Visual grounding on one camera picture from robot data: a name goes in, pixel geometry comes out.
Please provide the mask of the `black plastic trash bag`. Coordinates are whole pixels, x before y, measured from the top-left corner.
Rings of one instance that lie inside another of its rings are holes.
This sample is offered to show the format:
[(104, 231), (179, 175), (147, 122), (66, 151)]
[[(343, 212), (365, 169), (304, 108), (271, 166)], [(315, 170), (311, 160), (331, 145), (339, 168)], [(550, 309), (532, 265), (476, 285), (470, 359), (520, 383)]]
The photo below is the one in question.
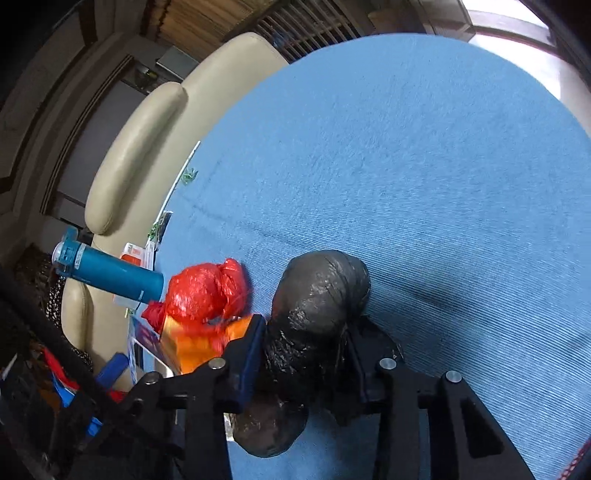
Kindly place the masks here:
[(231, 420), (243, 450), (270, 458), (290, 449), (335, 376), (348, 324), (369, 298), (369, 270), (355, 256), (322, 250), (290, 260), (273, 296), (252, 401)]

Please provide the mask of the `blue table cloth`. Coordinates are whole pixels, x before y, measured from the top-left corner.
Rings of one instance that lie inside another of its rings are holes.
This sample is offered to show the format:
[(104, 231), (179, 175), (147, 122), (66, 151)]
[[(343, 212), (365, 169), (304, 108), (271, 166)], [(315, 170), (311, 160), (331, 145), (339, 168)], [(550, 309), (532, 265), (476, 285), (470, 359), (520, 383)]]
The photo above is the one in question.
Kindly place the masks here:
[(428, 35), (311, 53), (194, 151), (165, 277), (242, 262), (270, 313), (290, 259), (366, 263), (370, 319), (408, 365), (460, 372), (538, 479), (590, 436), (590, 139), (525, 71)]

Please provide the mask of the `green candy wrapper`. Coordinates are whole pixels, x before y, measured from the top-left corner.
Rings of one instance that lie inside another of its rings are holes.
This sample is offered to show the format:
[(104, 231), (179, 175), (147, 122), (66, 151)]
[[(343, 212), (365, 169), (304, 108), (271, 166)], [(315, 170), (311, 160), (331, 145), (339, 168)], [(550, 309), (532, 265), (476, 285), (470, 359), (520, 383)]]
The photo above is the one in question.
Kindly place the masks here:
[(186, 168), (181, 174), (180, 181), (183, 185), (190, 184), (196, 177), (198, 171), (194, 168)]

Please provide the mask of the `red plastic bag wad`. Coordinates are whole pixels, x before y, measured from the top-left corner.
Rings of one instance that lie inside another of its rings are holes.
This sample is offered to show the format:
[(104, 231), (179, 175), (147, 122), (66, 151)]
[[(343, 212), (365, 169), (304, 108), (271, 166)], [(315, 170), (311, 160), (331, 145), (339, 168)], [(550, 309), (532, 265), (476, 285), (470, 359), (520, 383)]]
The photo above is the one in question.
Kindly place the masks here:
[(162, 333), (174, 320), (187, 335), (217, 335), (226, 323), (245, 312), (249, 287), (235, 259), (201, 263), (172, 276), (163, 301), (149, 301), (141, 317)]

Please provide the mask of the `orange plastic wrapper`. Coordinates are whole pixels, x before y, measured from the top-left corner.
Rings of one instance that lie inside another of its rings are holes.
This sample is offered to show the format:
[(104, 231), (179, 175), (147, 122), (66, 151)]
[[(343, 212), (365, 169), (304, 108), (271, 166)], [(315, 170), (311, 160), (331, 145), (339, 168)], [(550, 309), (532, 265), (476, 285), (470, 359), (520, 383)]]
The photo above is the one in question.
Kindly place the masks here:
[(171, 367), (179, 374), (193, 372), (211, 359), (221, 357), (228, 343), (242, 339), (252, 316), (233, 318), (211, 325), (211, 332), (193, 333), (167, 316), (160, 344)]

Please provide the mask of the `teal thermos bottle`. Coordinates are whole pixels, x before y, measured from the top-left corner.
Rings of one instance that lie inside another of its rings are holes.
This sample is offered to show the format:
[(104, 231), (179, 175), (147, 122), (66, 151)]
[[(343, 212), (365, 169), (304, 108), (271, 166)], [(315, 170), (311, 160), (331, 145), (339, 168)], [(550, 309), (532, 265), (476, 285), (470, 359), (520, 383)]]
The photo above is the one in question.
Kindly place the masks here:
[(144, 304), (160, 299), (161, 273), (99, 251), (80, 242), (77, 235), (76, 228), (68, 227), (53, 250), (52, 263), (59, 275)]

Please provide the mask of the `dark foil wrapper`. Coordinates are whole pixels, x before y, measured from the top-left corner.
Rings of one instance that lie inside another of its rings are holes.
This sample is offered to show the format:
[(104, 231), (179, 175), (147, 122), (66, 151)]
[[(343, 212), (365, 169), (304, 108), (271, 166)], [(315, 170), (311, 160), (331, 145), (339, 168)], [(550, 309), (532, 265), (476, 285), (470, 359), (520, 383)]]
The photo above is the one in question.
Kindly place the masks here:
[(163, 211), (158, 216), (158, 218), (152, 224), (152, 226), (148, 232), (148, 235), (147, 235), (148, 241), (154, 243), (155, 245), (159, 245), (161, 243), (171, 216), (172, 216), (171, 211)]

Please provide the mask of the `cream leather sofa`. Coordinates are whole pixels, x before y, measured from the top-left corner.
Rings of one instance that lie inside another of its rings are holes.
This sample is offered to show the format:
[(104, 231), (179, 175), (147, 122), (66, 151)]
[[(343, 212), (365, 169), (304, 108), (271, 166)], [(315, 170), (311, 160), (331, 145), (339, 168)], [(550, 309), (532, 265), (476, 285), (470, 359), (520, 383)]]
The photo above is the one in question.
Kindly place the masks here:
[[(181, 82), (158, 86), (134, 110), (90, 187), (84, 219), (91, 246), (116, 258), (143, 246), (181, 168), (222, 116), (287, 60), (256, 33), (243, 33), (208, 55)], [(127, 353), (126, 309), (113, 294), (68, 278), (61, 300), (67, 340), (98, 373)]]

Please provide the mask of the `orange white medicine box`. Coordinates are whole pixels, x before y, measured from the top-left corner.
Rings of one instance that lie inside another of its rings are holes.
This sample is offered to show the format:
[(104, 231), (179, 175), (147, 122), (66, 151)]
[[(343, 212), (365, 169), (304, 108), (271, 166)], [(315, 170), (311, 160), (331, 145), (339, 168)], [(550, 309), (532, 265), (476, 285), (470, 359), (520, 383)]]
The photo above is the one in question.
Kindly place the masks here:
[[(152, 270), (154, 268), (154, 256), (155, 256), (155, 243), (148, 240), (144, 247), (126, 243), (120, 259), (141, 268)], [(113, 296), (113, 303), (128, 309), (129, 311), (135, 311), (140, 302), (137, 300), (131, 300), (119, 295)]]

